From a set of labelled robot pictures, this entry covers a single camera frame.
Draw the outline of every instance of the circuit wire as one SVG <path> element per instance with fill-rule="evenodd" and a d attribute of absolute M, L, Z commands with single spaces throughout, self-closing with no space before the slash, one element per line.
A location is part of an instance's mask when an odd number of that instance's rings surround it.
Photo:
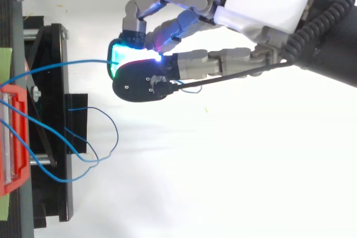
<path fill-rule="evenodd" d="M 48 171 L 48 170 L 40 163 L 40 161 L 37 159 L 36 155 L 35 155 L 34 152 L 31 150 L 31 148 L 27 145 L 26 142 L 23 141 L 23 139 L 17 134 L 17 132 L 16 132 L 9 124 L 7 124 L 3 119 L 0 119 L 0 122 L 1 122 L 5 127 L 7 127 L 7 128 L 9 129 L 9 131 L 18 139 L 18 141 L 28 150 L 29 154 L 30 154 L 30 155 L 32 156 L 32 158 L 35 160 L 35 162 L 37 163 L 38 167 L 41 168 L 41 170 L 42 170 L 44 173 L 46 173 L 50 178 L 54 179 L 54 180 L 57 181 L 57 182 L 60 182 L 60 183 L 71 183 L 71 182 L 75 182 L 75 181 L 77 181 L 77 180 L 83 178 L 85 175 L 87 175 L 88 172 L 89 172 L 92 168 L 94 168 L 94 167 L 96 167 L 97 165 L 99 165 L 99 161 L 98 161 L 95 165 L 89 167 L 89 168 L 87 169 L 87 171 L 84 172 L 81 176 L 76 177 L 76 178 L 73 178 L 73 179 L 61 179 L 61 178 L 58 178 L 58 177 L 56 177 L 55 175 L 53 175 L 50 171 Z"/>

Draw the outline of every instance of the black cable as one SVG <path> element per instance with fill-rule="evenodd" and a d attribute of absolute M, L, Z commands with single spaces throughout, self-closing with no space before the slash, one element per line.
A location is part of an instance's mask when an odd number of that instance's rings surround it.
<path fill-rule="evenodd" d="M 356 0 L 335 0 L 333 4 L 296 33 L 290 35 L 282 49 L 282 58 L 296 62 L 305 45 L 328 33 L 351 11 Z"/>
<path fill-rule="evenodd" d="M 250 70 L 247 70 L 247 71 L 239 72 L 237 74 L 226 75 L 226 76 L 221 76 L 221 77 L 217 77 L 217 78 L 213 78 L 213 79 L 192 82 L 192 83 L 188 83 L 188 84 L 184 84 L 184 85 L 174 84 L 172 86 L 172 89 L 174 91 L 178 91 L 178 90 L 181 90 L 181 89 L 193 88 L 193 87 L 196 87 L 196 86 L 204 86 L 204 85 L 208 85 L 208 84 L 213 84 L 213 83 L 217 83 L 217 82 L 223 82 L 223 81 L 227 81 L 227 80 L 231 80 L 231 79 L 235 79 L 235 78 L 240 78 L 242 76 L 255 74 L 256 72 L 265 72 L 265 71 L 270 71 L 270 70 L 273 70 L 273 69 L 288 67 L 288 66 L 292 66 L 292 65 L 293 65 L 293 63 L 291 63 L 291 62 L 284 62 L 284 63 L 281 63 L 281 64 L 271 64 L 271 65 L 267 65 L 267 66 L 258 67 L 258 68 L 250 69 Z"/>

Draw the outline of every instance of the black coiled cable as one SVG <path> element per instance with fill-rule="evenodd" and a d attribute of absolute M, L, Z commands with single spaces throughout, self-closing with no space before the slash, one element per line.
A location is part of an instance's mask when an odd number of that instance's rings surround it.
<path fill-rule="evenodd" d="M 282 58 L 291 65 L 301 55 L 305 45 L 328 33 L 351 11 L 356 0 L 335 0 L 334 3 L 319 16 L 292 34 L 282 50 Z"/>

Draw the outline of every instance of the blue wire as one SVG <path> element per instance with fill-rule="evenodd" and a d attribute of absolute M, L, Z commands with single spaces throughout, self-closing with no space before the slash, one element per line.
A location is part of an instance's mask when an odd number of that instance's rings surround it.
<path fill-rule="evenodd" d="M 0 89 L 3 88 L 5 85 L 7 84 L 10 84 L 14 81 L 16 81 L 17 79 L 20 79 L 24 76 L 27 76 L 27 75 L 31 75 L 31 74 L 35 74 L 37 72 L 41 72 L 41 71 L 45 71 L 45 70 L 49 70 L 49 69 L 53 69 L 53 68 L 56 68 L 56 67 L 62 67 L 62 66 L 66 66 L 66 65 L 71 65 L 71 64 L 83 64 L 83 63 L 88 63 L 88 62 L 101 62 L 101 63 L 105 63 L 105 64 L 118 64 L 117 62 L 111 62 L 111 61 L 103 61 L 103 60 L 83 60 L 83 61 L 72 61 L 72 62 L 62 62 L 60 64 L 52 64 L 52 65 L 47 65 L 47 66 L 44 66 L 44 67 L 41 67 L 41 68 L 38 68 L 38 69 L 34 69 L 34 70 L 31 70 L 29 72 L 26 72 L 24 74 L 20 74 L 20 75 L 17 75 L 11 79 L 9 79 L 8 81 L 4 82 L 2 85 L 0 85 Z M 66 140 L 65 137 L 63 137 L 60 133 L 58 133 L 55 129 L 43 124 L 42 122 L 36 120 L 35 118 L 32 118 L 30 116 L 28 116 L 27 114 L 21 112 L 20 110 L 16 109 L 15 107 L 7 104 L 5 101 L 1 100 L 0 99 L 0 103 L 5 105 L 6 107 L 10 108 L 11 110 L 17 112 L 18 114 L 24 116 L 25 118 L 27 118 L 28 120 L 34 122 L 35 124 L 38 124 L 40 125 L 41 127 L 47 129 L 48 131 L 54 133 L 57 137 L 59 137 L 70 149 L 72 152 L 74 152 L 79 159 L 81 159 L 83 162 L 85 163 L 96 163 L 96 162 L 100 162 L 102 160 L 105 160 L 105 159 L 108 159 L 111 155 L 108 156 L 108 157 L 105 157 L 103 159 L 97 159 L 97 160 L 86 160 L 84 159 L 78 152 L 77 150 L 72 146 L 72 144 L 70 144 L 68 142 L 68 140 Z M 114 121 L 110 118 L 110 120 L 113 122 L 114 126 L 115 126 L 115 129 L 117 131 L 117 143 L 115 145 L 115 147 L 117 146 L 118 144 L 118 141 L 119 141 L 119 134 L 118 134 L 118 129 L 117 129 L 117 126 L 115 125 Z"/>
<path fill-rule="evenodd" d="M 179 83 L 179 84 L 181 84 L 181 85 L 183 85 L 183 84 L 184 84 L 184 82 L 182 82 L 181 80 L 176 80 L 176 82 L 177 82 L 177 83 Z M 199 93 L 201 93 L 202 89 L 203 89 L 203 87 L 202 87 L 202 86 L 200 86 L 200 89 L 199 89 L 197 92 L 194 92 L 194 91 L 188 91 L 188 90 L 184 90 L 184 89 L 181 89 L 181 91 L 182 91 L 182 92 L 184 92 L 184 93 L 199 94 Z"/>
<path fill-rule="evenodd" d="M 97 162 L 94 166 L 91 166 L 87 169 L 86 172 L 84 172 L 81 176 L 73 178 L 73 179 L 61 179 L 61 178 L 57 178 L 56 176 L 54 176 L 51 172 L 49 172 L 41 163 L 40 161 L 37 159 L 36 155 L 33 153 L 33 151 L 31 150 L 31 148 L 26 144 L 26 142 L 24 142 L 22 140 L 22 138 L 16 133 L 16 131 L 7 123 L 5 123 L 4 120 L 0 119 L 0 122 L 7 127 L 10 132 L 18 139 L 19 142 L 21 142 L 21 144 L 28 150 L 28 152 L 30 153 L 30 155 L 32 156 L 32 158 L 36 161 L 37 165 L 39 166 L 39 168 L 42 169 L 43 172 L 45 172 L 49 177 L 51 177 L 52 179 L 54 179 L 57 182 L 60 183 L 70 183 L 70 182 L 74 182 L 77 181 L 81 178 L 83 178 L 85 175 L 87 175 L 87 173 L 94 167 L 96 167 L 99 162 Z"/>
<path fill-rule="evenodd" d="M 119 131 L 118 131 L 117 125 L 115 124 L 114 120 L 107 113 L 105 113 L 104 111 L 102 111 L 102 110 L 100 110 L 100 109 L 98 109 L 96 107 L 75 108 L 75 109 L 68 109 L 68 111 L 82 111 L 82 110 L 88 110 L 88 109 L 97 110 L 97 111 L 101 112 L 102 114 L 104 114 L 106 117 L 108 117 L 109 120 L 112 121 L 112 123 L 113 123 L 113 125 L 115 127 L 115 132 L 117 133 L 117 142 L 115 143 L 113 149 L 109 152 L 109 155 L 107 157 L 104 157 L 104 158 L 99 160 L 99 161 L 102 161 L 102 160 L 108 159 L 112 155 L 112 153 L 115 150 L 115 148 L 118 146 L 118 143 L 119 143 Z"/>
<path fill-rule="evenodd" d="M 57 67 L 63 67 L 63 66 L 72 65 L 72 64 L 86 64 L 86 63 L 89 63 L 89 62 L 99 62 L 99 63 L 102 63 L 102 64 L 119 64 L 119 63 L 114 62 L 114 61 L 103 61 L 103 60 L 81 60 L 81 61 L 62 62 L 60 64 L 51 64 L 51 65 L 40 67 L 40 68 L 31 70 L 29 72 L 24 72 L 23 74 L 14 76 L 13 78 L 10 78 L 9 80 L 7 80 L 3 84 L 1 84 L 0 85 L 0 89 L 2 89 L 5 85 L 11 84 L 12 82 L 16 81 L 17 79 L 20 79 L 20 78 L 22 78 L 24 76 L 27 76 L 27 75 L 32 75 L 32 74 L 35 74 L 37 72 L 42 72 L 42 71 L 46 71 L 46 70 L 57 68 Z"/>
<path fill-rule="evenodd" d="M 98 157 L 98 155 L 97 155 L 95 149 L 93 148 L 93 146 L 92 146 L 87 140 L 85 140 L 85 139 L 82 138 L 81 136 L 78 136 L 77 134 L 73 133 L 73 132 L 70 131 L 68 128 L 65 128 L 65 130 L 66 130 L 69 134 L 71 134 L 72 136 L 74 136 L 75 138 L 78 138 L 78 139 L 82 140 L 83 142 L 85 142 L 86 144 L 88 144 L 89 147 L 91 148 L 91 150 L 93 151 L 93 153 L 95 154 L 95 157 L 97 158 L 97 160 L 99 160 L 99 157 Z"/>

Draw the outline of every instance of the metal rod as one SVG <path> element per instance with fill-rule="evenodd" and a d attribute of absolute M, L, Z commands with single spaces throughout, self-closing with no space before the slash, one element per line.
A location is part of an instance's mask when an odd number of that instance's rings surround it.
<path fill-rule="evenodd" d="M 49 166 L 51 164 L 51 161 L 47 154 L 37 154 L 36 158 L 43 166 Z M 30 165 L 32 166 L 37 165 L 36 161 L 32 157 L 30 157 Z"/>
<path fill-rule="evenodd" d="M 23 39 L 25 41 L 34 41 L 38 34 L 38 29 L 23 30 Z"/>

